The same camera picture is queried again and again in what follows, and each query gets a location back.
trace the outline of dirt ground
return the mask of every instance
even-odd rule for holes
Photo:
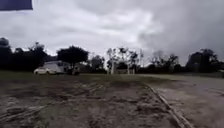
[[[0,128],[179,128],[168,108],[136,77],[0,78]]]

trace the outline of road edge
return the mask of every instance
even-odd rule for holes
[[[195,128],[182,114],[178,113],[174,108],[172,108],[167,100],[163,98],[157,91],[155,91],[149,84],[146,84],[147,87],[166,105],[169,109],[169,113],[173,116],[176,120],[180,128]]]

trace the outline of road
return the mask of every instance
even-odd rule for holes
[[[196,128],[223,128],[224,79],[177,75],[144,75],[177,80],[154,88]]]

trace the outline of sky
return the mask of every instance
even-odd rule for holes
[[[223,0],[33,0],[33,11],[0,12],[0,37],[12,48],[38,41],[49,54],[79,46],[105,56],[108,48],[162,50],[184,64],[214,50],[224,60]]]

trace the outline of white car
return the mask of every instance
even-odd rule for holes
[[[39,67],[39,68],[34,70],[34,74],[36,74],[36,75],[47,75],[47,74],[54,75],[54,74],[57,74],[57,72],[53,71],[53,70],[50,70],[48,68]]]

